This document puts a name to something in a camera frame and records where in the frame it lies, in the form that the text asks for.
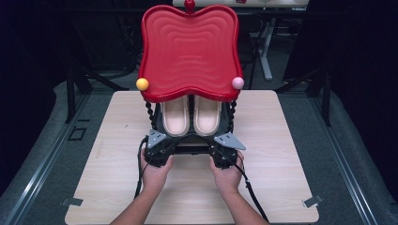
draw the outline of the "white shoe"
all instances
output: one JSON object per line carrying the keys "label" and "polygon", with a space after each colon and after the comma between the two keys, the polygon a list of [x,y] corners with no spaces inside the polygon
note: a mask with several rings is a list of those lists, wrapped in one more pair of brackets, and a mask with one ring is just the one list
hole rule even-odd
{"label": "white shoe", "polygon": [[210,136],[219,128],[222,103],[195,96],[193,128],[201,136]]}
{"label": "white shoe", "polygon": [[172,137],[181,137],[190,129],[190,112],[188,97],[178,97],[161,104],[163,114],[163,126]]}

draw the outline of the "black chair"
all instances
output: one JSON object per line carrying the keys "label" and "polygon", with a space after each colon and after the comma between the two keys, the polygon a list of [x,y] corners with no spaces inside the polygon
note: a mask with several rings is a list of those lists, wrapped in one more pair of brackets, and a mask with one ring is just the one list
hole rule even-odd
{"label": "black chair", "polygon": [[258,49],[261,37],[266,29],[266,23],[258,14],[238,13],[239,36],[237,39],[237,53],[243,69],[252,64],[248,89],[252,89],[255,63],[259,56]]}

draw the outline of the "small ball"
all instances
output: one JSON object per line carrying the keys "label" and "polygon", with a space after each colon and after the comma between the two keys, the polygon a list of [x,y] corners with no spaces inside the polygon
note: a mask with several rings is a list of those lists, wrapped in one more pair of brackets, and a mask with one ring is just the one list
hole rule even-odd
{"label": "small ball", "polygon": [[232,80],[232,86],[237,89],[240,90],[242,89],[243,85],[245,84],[245,82],[243,81],[242,78],[240,77],[235,77],[234,80]]}
{"label": "small ball", "polygon": [[145,91],[146,89],[148,89],[149,82],[145,78],[140,78],[137,80],[137,83],[135,85],[137,86],[138,90]]}

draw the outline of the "red tray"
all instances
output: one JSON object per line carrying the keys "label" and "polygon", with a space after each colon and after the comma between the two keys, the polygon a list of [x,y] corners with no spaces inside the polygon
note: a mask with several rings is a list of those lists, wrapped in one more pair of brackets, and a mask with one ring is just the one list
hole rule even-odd
{"label": "red tray", "polygon": [[184,12],[160,5],[142,20],[144,55],[139,78],[149,86],[144,100],[159,103],[184,95],[217,101],[237,99],[232,86],[242,77],[237,57],[238,20],[229,7]]}

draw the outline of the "forearm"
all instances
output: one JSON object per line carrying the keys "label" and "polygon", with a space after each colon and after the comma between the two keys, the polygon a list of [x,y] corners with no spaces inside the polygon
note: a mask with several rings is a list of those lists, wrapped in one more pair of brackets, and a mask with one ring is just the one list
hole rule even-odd
{"label": "forearm", "polygon": [[158,196],[159,193],[157,192],[143,190],[111,224],[144,224]]}
{"label": "forearm", "polygon": [[268,224],[249,203],[240,195],[240,193],[232,193],[222,195],[232,218],[237,225],[239,224]]}

